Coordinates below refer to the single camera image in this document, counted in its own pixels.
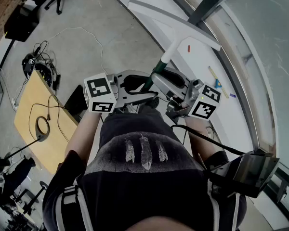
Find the concrete floor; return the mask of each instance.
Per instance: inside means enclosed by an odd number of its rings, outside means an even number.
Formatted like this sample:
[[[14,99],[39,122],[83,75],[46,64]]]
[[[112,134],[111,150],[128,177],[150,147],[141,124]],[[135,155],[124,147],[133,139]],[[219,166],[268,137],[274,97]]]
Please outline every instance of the concrete floor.
[[[48,11],[40,10],[40,23],[28,40],[18,42],[11,49],[1,72],[6,81],[10,98],[15,96],[16,90],[22,85],[25,76],[22,70],[22,59],[32,51],[35,43],[47,40],[67,27],[83,27],[96,35],[103,45],[103,67],[108,73],[119,73],[127,69],[140,70],[151,73],[163,52],[151,39],[142,26],[116,0],[64,0],[62,14],[55,12],[56,5]],[[101,73],[101,47],[94,37],[82,29],[67,29],[60,35],[49,40],[46,51],[53,59],[54,65],[61,74],[61,82],[56,95],[61,103],[66,103],[77,85],[83,84],[86,77]],[[163,114],[166,103],[160,101],[158,110]],[[13,120],[15,113],[9,104],[7,92],[4,92],[0,107],[0,157],[4,157],[14,146],[25,146],[24,141],[15,129]],[[184,131],[175,131],[183,140]],[[90,160],[97,152],[99,143],[99,129],[96,134]],[[24,150],[27,157],[33,156],[29,148]],[[13,157],[13,162],[20,159],[20,154]],[[22,190],[27,188],[33,193],[40,190],[39,181],[49,183],[52,175],[37,161],[38,166],[32,168],[22,183]],[[39,226],[42,223],[41,203],[35,204],[32,218]]]

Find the person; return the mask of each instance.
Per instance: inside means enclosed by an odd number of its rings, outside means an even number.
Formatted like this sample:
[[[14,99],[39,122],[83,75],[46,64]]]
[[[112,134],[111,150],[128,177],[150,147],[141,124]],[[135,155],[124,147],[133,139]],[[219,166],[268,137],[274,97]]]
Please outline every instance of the person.
[[[199,162],[198,154],[206,168],[219,166],[228,161],[224,151],[189,133],[192,157],[149,102],[138,114],[111,114],[105,119],[99,150],[87,166],[100,117],[85,113],[45,193],[43,219],[48,231],[58,230],[56,201],[74,180],[83,191],[94,231],[200,231],[216,229],[216,222],[218,230],[231,231],[240,225],[245,197],[239,198],[237,216],[235,195],[217,199],[219,218],[214,218],[215,200],[208,194],[209,181]],[[202,120],[185,121],[208,136]],[[64,204],[60,208],[66,231],[85,230],[80,211],[66,210]]]
[[[24,158],[11,174],[4,176],[4,185],[0,187],[0,207],[7,205],[10,208],[16,208],[16,204],[10,196],[25,180],[32,167],[35,167],[33,158]]]

